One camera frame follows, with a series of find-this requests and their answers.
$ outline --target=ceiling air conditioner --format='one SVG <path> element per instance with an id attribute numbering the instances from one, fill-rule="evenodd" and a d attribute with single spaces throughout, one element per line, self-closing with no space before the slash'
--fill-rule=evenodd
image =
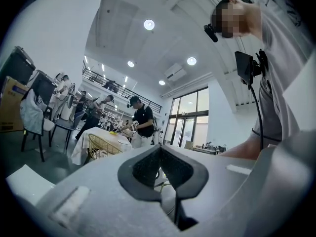
<path id="1" fill-rule="evenodd" d="M 164 72 L 164 75 L 169 81 L 176 81 L 186 74 L 187 72 L 185 72 L 185 70 L 182 69 L 182 66 L 178 63 L 173 64 L 166 72 Z"/>

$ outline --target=cardboard box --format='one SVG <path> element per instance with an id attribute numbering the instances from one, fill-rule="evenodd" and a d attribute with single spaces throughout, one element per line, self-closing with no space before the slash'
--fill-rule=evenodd
<path id="1" fill-rule="evenodd" d="M 20 118 L 20 103 L 28 87 L 6 77 L 0 96 L 0 132 L 23 130 Z"/>

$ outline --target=paper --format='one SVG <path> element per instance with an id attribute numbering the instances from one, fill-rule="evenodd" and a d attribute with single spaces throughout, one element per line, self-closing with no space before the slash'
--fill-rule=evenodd
<path id="1" fill-rule="evenodd" d="M 283 93 L 283 97 L 300 130 L 316 129 L 316 49 L 303 70 Z"/>

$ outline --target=gray t-shirt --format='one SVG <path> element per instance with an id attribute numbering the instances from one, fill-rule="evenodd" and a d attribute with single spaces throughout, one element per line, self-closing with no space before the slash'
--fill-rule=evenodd
<path id="1" fill-rule="evenodd" d="M 297 28 L 265 6 L 261 6 L 262 38 L 268 58 L 268 70 L 259 88 L 264 145 L 277 144 L 299 131 L 295 117 L 285 102 L 284 91 L 300 73 L 312 52 L 312 41 L 303 38 Z M 259 121 L 253 127 L 258 136 Z"/>

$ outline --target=desk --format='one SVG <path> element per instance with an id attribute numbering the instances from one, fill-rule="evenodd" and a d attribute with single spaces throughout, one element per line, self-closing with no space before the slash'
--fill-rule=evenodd
<path id="1" fill-rule="evenodd" d="M 89 134 L 94 134 L 101 139 L 110 142 L 113 146 L 120 149 L 122 152 L 132 150 L 132 145 L 128 141 L 128 139 L 122 135 L 112 135 L 110 132 L 100 129 L 98 127 L 93 127 L 83 132 L 81 137 L 79 138 L 74 151 L 72 152 L 70 159 L 73 164 L 81 165 L 81 156 L 87 154 L 87 149 L 89 147 Z"/>
<path id="2" fill-rule="evenodd" d="M 192 149 L 193 151 L 197 151 L 197 152 L 201 152 L 201 153 L 205 153 L 205 154 L 209 154 L 209 155 L 217 155 L 218 154 L 218 150 L 210 150 L 210 149 L 206 149 L 206 148 L 197 148 L 197 147 L 193 147 Z"/>

